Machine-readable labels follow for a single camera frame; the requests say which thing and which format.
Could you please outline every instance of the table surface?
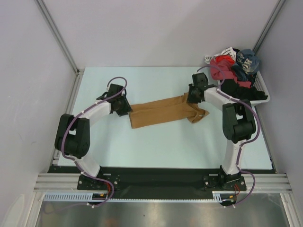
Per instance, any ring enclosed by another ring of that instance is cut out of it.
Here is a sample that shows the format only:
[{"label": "table surface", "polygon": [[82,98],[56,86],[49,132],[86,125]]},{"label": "table surface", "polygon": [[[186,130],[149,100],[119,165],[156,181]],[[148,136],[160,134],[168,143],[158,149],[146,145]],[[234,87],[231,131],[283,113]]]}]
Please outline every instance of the table surface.
[{"label": "table surface", "polygon": [[[188,91],[196,70],[194,67],[86,68],[72,113],[78,114],[94,103],[113,77],[127,79],[127,99],[132,105],[182,95]],[[210,78],[209,69],[204,72],[210,83],[217,84]],[[123,85],[124,81],[117,79],[114,83]],[[183,119],[132,129],[128,115],[118,117],[113,113],[103,117],[91,127],[90,152],[101,166],[219,168],[227,141],[222,131],[222,112],[206,102],[199,107],[210,114],[195,124]],[[58,165],[74,163],[60,156]],[[246,146],[242,168],[272,169],[262,133]]]}]

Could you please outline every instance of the brown pants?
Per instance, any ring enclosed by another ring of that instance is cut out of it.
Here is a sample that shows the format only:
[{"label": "brown pants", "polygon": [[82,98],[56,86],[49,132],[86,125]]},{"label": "brown pants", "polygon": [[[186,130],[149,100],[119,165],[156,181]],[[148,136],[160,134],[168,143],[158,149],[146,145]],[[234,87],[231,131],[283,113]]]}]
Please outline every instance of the brown pants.
[{"label": "brown pants", "polygon": [[132,111],[129,113],[132,129],[183,118],[196,123],[209,114],[208,111],[200,109],[198,104],[187,103],[187,96],[188,93],[184,93],[174,98],[132,105]]}]

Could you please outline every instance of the red cloth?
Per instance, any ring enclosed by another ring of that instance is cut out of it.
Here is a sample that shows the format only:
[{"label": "red cloth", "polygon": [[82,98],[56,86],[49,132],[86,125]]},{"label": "red cloth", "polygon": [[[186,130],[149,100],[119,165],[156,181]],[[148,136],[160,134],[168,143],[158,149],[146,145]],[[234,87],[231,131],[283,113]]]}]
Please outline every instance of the red cloth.
[{"label": "red cloth", "polygon": [[235,63],[235,61],[232,59],[232,57],[230,55],[219,55],[215,58],[216,63],[219,63],[220,61],[222,61],[224,59],[227,60],[228,62],[230,62],[230,64],[232,64],[232,65]]},{"label": "red cloth", "polygon": [[[249,82],[249,81],[245,81],[245,82],[238,81],[237,76],[232,71],[232,64],[228,60],[223,59],[220,62],[216,63],[215,60],[212,59],[210,61],[210,65],[216,66],[219,69],[221,69],[225,74],[225,79],[233,79],[241,87],[250,88],[251,82]],[[215,80],[222,80],[223,79],[222,73],[219,70],[215,69],[215,68],[210,68],[210,73],[212,75],[212,78],[215,79]]]}]

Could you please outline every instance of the laundry basket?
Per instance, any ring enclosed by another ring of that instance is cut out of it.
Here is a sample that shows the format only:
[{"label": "laundry basket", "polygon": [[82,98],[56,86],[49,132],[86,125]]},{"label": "laundry basket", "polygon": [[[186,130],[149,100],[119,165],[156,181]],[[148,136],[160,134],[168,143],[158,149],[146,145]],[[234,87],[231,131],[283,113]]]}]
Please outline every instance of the laundry basket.
[{"label": "laundry basket", "polygon": [[256,76],[256,80],[255,83],[253,85],[258,91],[264,91],[265,95],[267,95],[267,99],[265,100],[251,100],[250,103],[252,106],[256,106],[260,103],[267,103],[270,100],[270,95],[269,92],[267,90],[267,87],[265,85],[265,82],[262,78],[262,75],[260,73],[260,71],[257,72],[257,76]]}]

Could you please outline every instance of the white wall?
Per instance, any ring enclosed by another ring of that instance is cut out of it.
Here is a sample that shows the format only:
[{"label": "white wall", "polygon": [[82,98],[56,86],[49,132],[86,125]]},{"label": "white wall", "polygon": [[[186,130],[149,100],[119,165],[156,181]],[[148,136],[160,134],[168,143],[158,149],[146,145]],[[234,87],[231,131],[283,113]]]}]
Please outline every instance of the white wall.
[{"label": "white wall", "polygon": [[75,75],[33,0],[1,1],[0,21],[1,226],[19,195],[24,196],[20,221],[28,212]]},{"label": "white wall", "polygon": [[78,67],[198,66],[253,48],[277,0],[45,0]]},{"label": "white wall", "polygon": [[271,95],[258,106],[274,163],[303,209],[303,1],[288,1],[258,56]]}]

